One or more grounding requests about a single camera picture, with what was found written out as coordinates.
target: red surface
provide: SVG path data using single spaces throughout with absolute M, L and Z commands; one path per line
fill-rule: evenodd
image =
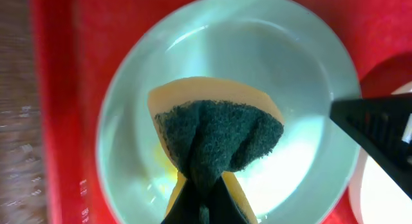
M 52 223 L 115 223 L 95 168 L 102 99 L 142 34 L 191 1 L 32 0 Z M 360 79 L 379 63 L 412 50 L 412 0 L 294 1 L 332 27 Z M 390 73 L 397 72 L 396 64 L 391 67 Z M 391 80 L 387 75 L 379 78 Z M 324 223 L 355 223 L 347 194 Z

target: round plate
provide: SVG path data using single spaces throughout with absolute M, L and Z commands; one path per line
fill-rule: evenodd
M 328 118 L 330 105 L 359 97 L 359 85 L 336 35 L 289 0 L 199 0 L 160 21 L 129 52 L 104 100 L 97 137 L 101 186 L 118 220 L 162 221 L 176 169 L 160 147 L 147 94 L 193 76 L 260 89 L 285 118 L 273 153 L 236 173 L 259 221 L 321 221 L 359 153 Z

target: black tongs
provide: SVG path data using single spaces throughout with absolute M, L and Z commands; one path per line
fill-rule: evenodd
M 206 199 L 200 196 L 193 182 L 187 180 L 162 224 L 198 224 L 201 220 L 202 214 L 199 210 L 202 204 L 209 209 L 210 224 L 248 223 L 230 196 L 223 178 L 220 177 Z
M 330 118 L 412 199 L 412 93 L 336 101 Z

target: dark green scouring pad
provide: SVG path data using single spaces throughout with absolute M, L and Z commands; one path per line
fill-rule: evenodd
M 223 171 L 239 171 L 272 152 L 283 125 L 250 105 L 198 100 L 155 116 L 178 169 L 207 197 Z

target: red background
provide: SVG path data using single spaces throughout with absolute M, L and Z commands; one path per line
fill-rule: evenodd
M 191 1 L 31 0 L 51 223 L 115 222 L 95 168 L 102 99 L 142 34 Z M 412 80 L 412 0 L 294 1 L 332 27 L 368 96 Z M 324 223 L 355 223 L 347 193 Z

